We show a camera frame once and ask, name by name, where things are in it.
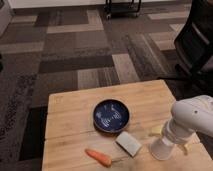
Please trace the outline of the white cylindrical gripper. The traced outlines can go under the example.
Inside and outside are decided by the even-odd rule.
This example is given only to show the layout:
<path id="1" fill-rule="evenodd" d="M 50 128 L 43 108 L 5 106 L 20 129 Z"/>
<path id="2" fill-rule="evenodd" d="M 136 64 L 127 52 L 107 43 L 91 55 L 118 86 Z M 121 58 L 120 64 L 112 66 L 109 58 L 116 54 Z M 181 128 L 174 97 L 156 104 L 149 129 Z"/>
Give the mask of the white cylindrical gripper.
<path id="1" fill-rule="evenodd" d="M 173 146 L 178 144 L 180 150 L 183 154 L 189 154 L 189 144 L 191 137 L 195 133 L 194 130 L 190 128 L 185 128 L 184 126 L 178 124 L 173 119 L 168 120 L 164 126 L 157 125 L 150 129 L 150 136 L 161 136 L 161 141 L 166 146 Z"/>

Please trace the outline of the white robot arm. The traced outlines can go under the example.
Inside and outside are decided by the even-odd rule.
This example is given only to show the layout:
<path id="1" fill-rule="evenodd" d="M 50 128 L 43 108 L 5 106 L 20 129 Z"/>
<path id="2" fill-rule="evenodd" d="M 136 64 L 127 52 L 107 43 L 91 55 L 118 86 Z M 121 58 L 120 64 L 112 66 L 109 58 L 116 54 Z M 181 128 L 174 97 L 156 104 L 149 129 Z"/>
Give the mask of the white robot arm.
<path id="1" fill-rule="evenodd" d="M 185 155 L 187 143 L 195 132 L 213 137 L 213 97 L 200 95 L 176 101 L 171 118 L 164 125 L 153 127 L 151 136 L 157 139 L 150 144 L 150 153 L 158 160 L 167 160 L 175 146 Z"/>

